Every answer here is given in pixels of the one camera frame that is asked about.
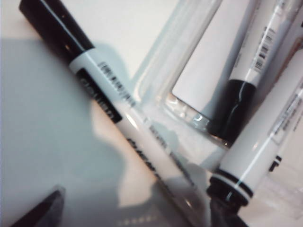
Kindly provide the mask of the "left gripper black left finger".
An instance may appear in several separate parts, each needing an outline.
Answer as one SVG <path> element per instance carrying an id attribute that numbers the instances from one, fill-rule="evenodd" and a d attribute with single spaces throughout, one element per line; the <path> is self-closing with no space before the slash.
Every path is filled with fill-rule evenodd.
<path id="1" fill-rule="evenodd" d="M 11 227 L 58 227 L 62 221 L 66 189 L 56 186 L 54 190 Z"/>

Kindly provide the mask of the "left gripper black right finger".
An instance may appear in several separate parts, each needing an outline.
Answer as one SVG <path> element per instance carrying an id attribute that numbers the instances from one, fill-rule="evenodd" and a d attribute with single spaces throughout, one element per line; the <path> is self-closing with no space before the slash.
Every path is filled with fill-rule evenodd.
<path id="1" fill-rule="evenodd" d="M 211 227 L 239 227 L 238 216 L 220 204 L 211 204 Z"/>

